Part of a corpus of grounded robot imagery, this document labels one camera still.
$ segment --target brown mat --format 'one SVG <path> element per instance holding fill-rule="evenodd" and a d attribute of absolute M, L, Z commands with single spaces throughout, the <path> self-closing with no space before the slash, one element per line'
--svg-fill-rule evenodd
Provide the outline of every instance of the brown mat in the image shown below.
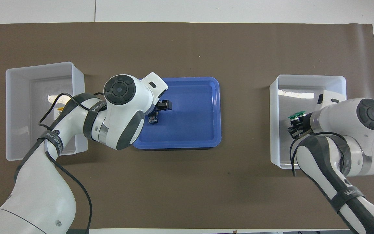
<path fill-rule="evenodd" d="M 87 152 L 58 160 L 89 191 L 92 228 L 347 228 L 306 176 L 270 162 L 268 87 L 279 74 L 341 75 L 348 98 L 374 98 L 371 25 L 0 25 L 0 205 L 19 164 L 5 159 L 5 71 L 64 61 L 85 74 L 87 92 L 121 73 L 220 83 L 215 148 L 115 151 L 89 142 Z M 66 180 L 77 201 L 72 227 L 84 228 L 86 198 Z M 350 181 L 374 203 L 374 175 Z"/>

